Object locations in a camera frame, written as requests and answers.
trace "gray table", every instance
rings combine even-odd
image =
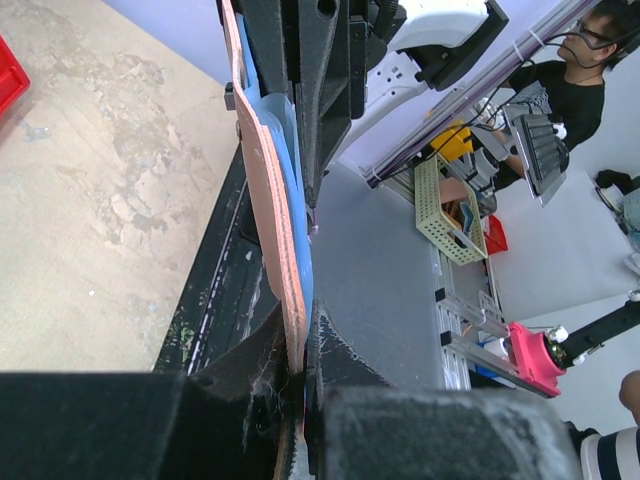
[[[415,228],[414,206],[335,164],[322,184],[316,222],[315,297],[326,302],[339,333],[398,387],[444,388],[434,292],[448,265]],[[451,274],[457,295],[477,302],[481,267]]]

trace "person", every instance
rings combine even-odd
[[[513,88],[511,103],[537,106],[542,113],[561,119],[567,130],[564,143],[573,150],[591,138],[602,119],[605,101],[604,73],[612,70],[636,45],[634,32],[640,34],[640,2],[603,0],[589,14],[578,20],[558,49],[562,61],[549,61],[522,67],[503,87]],[[510,155],[500,163],[494,177],[496,190],[502,190],[524,177],[522,161]]]
[[[568,423],[585,480],[640,479],[640,430],[637,427],[640,425],[640,370],[624,378],[619,398],[633,415],[635,427],[601,436],[594,429],[579,431]]]

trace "plastic basket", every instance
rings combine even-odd
[[[416,227],[457,265],[483,260],[487,258],[487,246],[480,224],[478,202],[473,190],[466,184],[475,217],[471,225],[471,238],[468,239],[470,242],[464,248],[451,238],[450,233],[458,228],[442,211],[440,202],[440,169],[445,166],[445,160],[438,155],[415,169]]]
[[[0,37],[0,115],[2,115],[30,85],[16,57]]]

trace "red crate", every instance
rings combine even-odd
[[[31,82],[0,37],[0,115],[22,95]]]
[[[487,253],[489,255],[509,250],[507,235],[504,232],[502,222],[493,215],[489,215],[489,231],[485,232],[484,239],[487,244]]]

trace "beige basket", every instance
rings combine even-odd
[[[473,190],[465,184],[475,217],[471,225],[471,238],[467,238],[442,211],[440,169],[445,166],[445,160],[437,156],[418,165],[415,169],[416,227],[458,265],[483,260],[487,258],[487,245],[480,224],[478,202]],[[451,238],[450,233],[467,245],[467,248],[458,245]]]

